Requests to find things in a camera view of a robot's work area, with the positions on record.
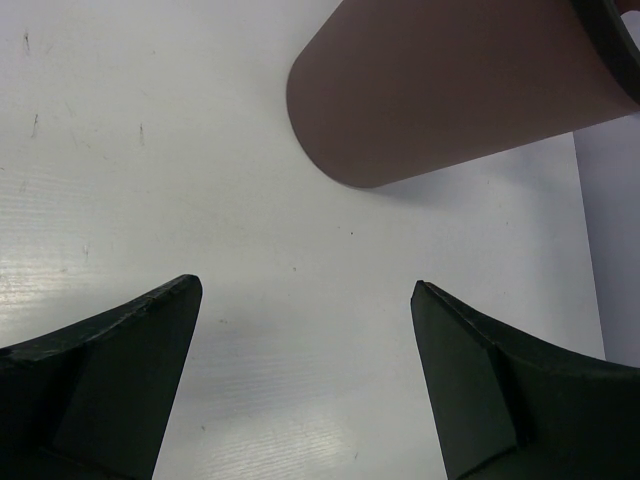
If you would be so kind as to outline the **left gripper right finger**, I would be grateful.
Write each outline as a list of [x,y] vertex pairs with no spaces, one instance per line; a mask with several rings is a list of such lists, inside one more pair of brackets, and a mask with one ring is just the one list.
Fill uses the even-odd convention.
[[427,283],[416,343],[451,479],[635,479],[639,372],[558,347]]

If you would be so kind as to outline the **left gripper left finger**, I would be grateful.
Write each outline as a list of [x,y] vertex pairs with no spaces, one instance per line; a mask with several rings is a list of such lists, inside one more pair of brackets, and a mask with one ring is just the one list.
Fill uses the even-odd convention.
[[152,478],[201,299],[181,275],[2,348],[2,478]]

